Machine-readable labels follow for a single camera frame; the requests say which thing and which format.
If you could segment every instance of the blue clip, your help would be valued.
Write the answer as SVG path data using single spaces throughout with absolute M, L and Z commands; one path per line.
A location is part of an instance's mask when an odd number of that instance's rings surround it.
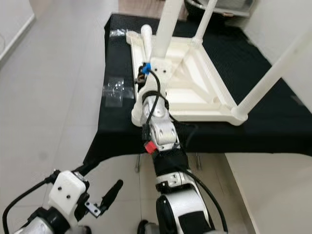
M 151 69 L 152 69 L 151 63 L 146 63 L 145 66 L 142 68 L 142 73 L 148 75 Z

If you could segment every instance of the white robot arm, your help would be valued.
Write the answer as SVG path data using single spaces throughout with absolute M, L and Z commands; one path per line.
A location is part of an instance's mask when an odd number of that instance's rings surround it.
M 144 229 L 141 233 L 151 234 L 206 233 L 213 231 L 214 225 L 196 184 L 199 180 L 189 169 L 188 158 L 181 148 L 168 111 L 165 89 L 161 87 L 162 81 L 170 77 L 170 66 L 165 67 L 166 64 L 168 62 L 164 59 L 152 59 L 150 64 L 141 68 L 139 77 L 142 79 L 142 74 L 145 74 L 145 85 L 141 82 L 143 87 L 132 111 L 133 120 L 139 120 L 137 123 L 142 126 L 146 151 L 154 161 L 156 188 L 161 192 L 156 202 L 159 227 L 145 223 L 139 228 Z M 135 116 L 139 113 L 138 106 L 142 110 L 140 118 Z M 212 198 L 227 232 L 223 212 Z
M 3 213 L 4 233 L 9 234 L 7 215 L 10 208 L 24 196 L 46 183 L 54 184 L 49 194 L 48 204 L 50 208 L 48 210 L 42 207 L 38 208 L 28 218 L 28 222 L 16 231 L 15 234 L 63 234 L 77 226 L 78 222 L 87 213 L 91 213 L 95 218 L 100 217 L 114 202 L 123 185 L 123 181 L 118 180 L 102 198 L 102 202 L 99 205 L 92 204 L 88 200 L 90 195 L 87 193 L 89 182 L 83 176 L 98 164 L 99 162 L 83 165 L 72 172 L 54 171 L 43 182 L 23 193 Z M 91 234 L 91 230 L 87 230 L 86 234 Z

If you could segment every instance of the tile floor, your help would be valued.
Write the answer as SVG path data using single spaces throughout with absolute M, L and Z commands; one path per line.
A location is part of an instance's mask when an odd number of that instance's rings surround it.
M 118 0 L 119 12 L 136 16 L 160 18 L 165 0 Z M 188 13 L 181 7 L 179 20 L 186 20 Z
M 104 74 L 103 26 L 117 0 L 53 0 L 0 71 L 0 213 L 12 199 L 54 168 L 72 169 L 82 160 L 97 130 Z M 194 168 L 194 156 L 190 156 Z M 194 172 L 215 194 L 231 233 L 247 233 L 214 155 Z M 155 173 L 149 157 L 134 172 L 135 155 L 102 163 L 88 175 L 93 201 L 121 178 L 124 187 L 100 220 L 88 215 L 95 234 L 136 233 L 138 222 L 156 222 Z M 46 206 L 50 187 L 28 196 L 9 215 L 20 227 L 38 206 Z M 215 208 L 208 202 L 217 227 Z

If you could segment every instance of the black tablecloth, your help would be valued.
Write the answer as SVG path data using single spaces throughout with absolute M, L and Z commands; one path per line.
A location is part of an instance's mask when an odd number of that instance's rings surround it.
M 133 87 L 131 48 L 125 36 L 110 37 L 110 32 L 128 29 L 140 32 L 144 24 L 151 25 L 153 34 L 157 19 L 112 15 L 105 26 L 106 68 L 104 86 L 110 80 L 121 78 L 124 87 Z M 198 24 L 178 22 L 174 36 L 192 37 Z M 271 67 L 260 51 L 253 46 L 237 27 L 227 27 L 222 21 L 209 24 L 203 45 L 224 83 L 239 103 Z M 135 103 L 124 97 L 122 107 L 109 107 L 102 96 L 98 131 L 85 158 L 136 154 L 143 152 L 141 129 L 131 122 Z M 198 131 L 189 143 L 188 152 L 266 152 L 301 153 L 310 155 L 312 115 L 281 79 L 250 112 L 241 126 L 226 122 L 199 122 Z M 192 127 L 176 126 L 182 144 Z

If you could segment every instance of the white plastic frame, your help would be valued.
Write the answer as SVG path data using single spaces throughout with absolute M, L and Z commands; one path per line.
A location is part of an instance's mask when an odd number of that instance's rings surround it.
M 252 108 L 304 52 L 312 41 L 312 29 L 310 28 L 288 48 L 237 105 L 202 46 L 202 38 L 217 0 L 209 1 L 196 35 L 192 39 L 172 37 L 182 1 L 166 0 L 156 36 L 151 35 L 148 25 L 142 27 L 141 34 L 127 32 L 127 42 L 132 49 L 134 78 L 137 77 L 138 68 L 143 62 L 153 58 L 170 60 L 172 76 L 166 92 L 170 113 L 177 120 L 226 121 L 232 125 L 240 125 L 247 120 Z

